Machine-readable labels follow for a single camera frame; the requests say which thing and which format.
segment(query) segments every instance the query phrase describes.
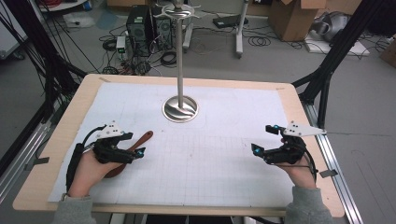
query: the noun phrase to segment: gray sleeve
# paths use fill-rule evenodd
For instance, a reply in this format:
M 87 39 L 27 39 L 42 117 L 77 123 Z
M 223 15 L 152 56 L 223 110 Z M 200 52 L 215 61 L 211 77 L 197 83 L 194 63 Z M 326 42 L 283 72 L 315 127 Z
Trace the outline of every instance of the gray sleeve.
M 51 224 L 96 224 L 91 211 L 92 199 L 90 197 L 59 202 Z
M 333 223 L 332 214 L 323 204 L 320 189 L 293 187 L 293 202 L 286 207 L 286 224 Z

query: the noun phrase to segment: gray floor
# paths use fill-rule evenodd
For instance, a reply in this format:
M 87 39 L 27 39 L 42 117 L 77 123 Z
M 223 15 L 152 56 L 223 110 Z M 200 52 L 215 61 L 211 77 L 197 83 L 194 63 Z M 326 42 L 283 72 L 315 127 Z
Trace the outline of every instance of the gray floor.
M 95 8 L 89 12 L 96 24 L 73 30 L 70 35 L 92 63 L 99 67 L 105 51 L 100 36 L 123 25 L 124 14 Z M 195 24 L 215 28 L 214 15 L 207 15 Z M 266 26 L 265 18 L 249 18 L 247 28 Z M 258 30 L 270 32 L 269 28 Z M 315 71 L 325 55 L 294 49 L 287 43 L 271 40 L 267 47 L 253 47 L 244 38 L 241 59 L 235 56 L 234 31 L 228 35 L 194 31 L 191 48 L 184 54 L 184 76 L 194 78 L 232 79 L 291 83 Z M 362 41 L 366 48 L 374 44 Z M 85 71 L 93 68 L 71 41 L 65 41 L 74 65 Z M 348 56 L 336 70 L 330 89 L 326 129 L 349 189 L 365 223 L 394 223 L 396 220 L 396 161 L 393 128 L 396 126 L 395 68 L 378 58 L 375 49 L 361 60 Z M 43 102 L 42 88 L 29 60 L 0 62 L 0 156 L 12 144 Z M 175 77 L 176 68 L 156 67 L 149 76 Z M 0 205 L 0 223 L 50 223 L 52 213 L 20 212 L 12 208 L 28 172 L 24 172 L 13 190 Z M 99 223 L 107 223 L 109 215 L 95 214 Z M 347 220 L 335 218 L 336 223 Z

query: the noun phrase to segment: white paper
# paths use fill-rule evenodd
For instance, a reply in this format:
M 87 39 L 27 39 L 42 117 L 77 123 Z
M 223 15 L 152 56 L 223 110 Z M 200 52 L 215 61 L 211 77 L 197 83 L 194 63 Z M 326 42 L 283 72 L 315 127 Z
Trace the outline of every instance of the white paper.
M 49 196 L 65 192 L 65 173 L 74 145 L 87 133 L 115 120 L 133 139 L 154 135 L 142 147 L 145 157 L 118 176 L 104 179 L 90 194 L 96 203 L 279 207 L 291 202 L 292 183 L 279 168 L 255 157 L 251 143 L 266 149 L 281 146 L 280 136 L 265 125 L 287 126 L 277 91 L 184 87 L 199 105 L 196 118 L 174 123 L 162 112 L 177 87 L 104 83 L 64 158 Z M 95 141 L 95 134 L 87 143 Z

